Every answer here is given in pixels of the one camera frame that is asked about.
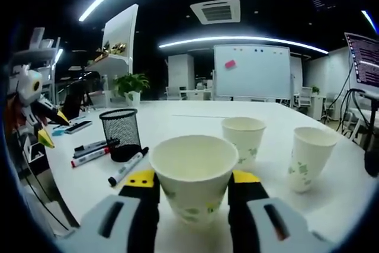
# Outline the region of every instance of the whiteboard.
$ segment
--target whiteboard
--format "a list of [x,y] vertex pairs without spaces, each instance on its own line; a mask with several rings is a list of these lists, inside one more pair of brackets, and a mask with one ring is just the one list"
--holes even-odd
[[[232,60],[235,65],[227,68],[225,64]],[[216,45],[214,64],[216,96],[292,97],[290,49],[287,47]]]

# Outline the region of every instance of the white paper cup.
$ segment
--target white paper cup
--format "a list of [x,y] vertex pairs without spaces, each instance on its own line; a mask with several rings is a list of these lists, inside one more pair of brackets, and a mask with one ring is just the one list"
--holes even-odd
[[237,149],[212,136],[181,136],[160,143],[149,157],[175,215],[194,227],[212,222],[238,161]]
[[337,135],[314,127],[298,127],[294,131],[292,159],[287,182],[296,192],[310,189],[319,176],[338,141]]
[[266,124],[253,118],[235,117],[224,119],[221,125],[224,138],[238,149],[239,159],[235,168],[251,171]]

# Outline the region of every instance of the monitor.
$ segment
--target monitor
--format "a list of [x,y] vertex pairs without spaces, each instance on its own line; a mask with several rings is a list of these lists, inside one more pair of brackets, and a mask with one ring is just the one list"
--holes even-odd
[[379,94],[379,41],[345,33],[354,68],[351,70],[351,88]]

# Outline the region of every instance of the potted plant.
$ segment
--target potted plant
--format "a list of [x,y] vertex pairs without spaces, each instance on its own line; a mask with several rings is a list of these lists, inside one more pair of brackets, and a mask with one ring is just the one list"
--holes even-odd
[[317,93],[318,95],[320,94],[320,88],[318,88],[317,86],[312,86],[312,93]]
[[126,98],[129,106],[137,107],[140,104],[141,92],[150,88],[145,74],[136,73],[124,75],[114,80],[117,92]]

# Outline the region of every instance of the marker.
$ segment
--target marker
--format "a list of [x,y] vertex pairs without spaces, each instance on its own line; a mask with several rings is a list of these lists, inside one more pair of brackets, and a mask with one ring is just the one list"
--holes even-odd
[[132,158],[130,158],[129,161],[126,162],[124,166],[122,166],[113,176],[109,177],[109,184],[111,184],[112,187],[116,186],[118,182],[120,182],[126,176],[126,174],[128,174],[130,170],[132,170],[133,167],[142,160],[148,151],[149,148],[144,148],[135,154]]
[[80,157],[78,159],[71,160],[72,168],[80,166],[80,165],[87,163],[88,161],[94,160],[96,158],[99,158],[100,156],[103,156],[107,153],[109,153],[109,148],[103,148],[103,149],[96,150],[95,152],[92,152],[90,154],[87,154],[83,157]]

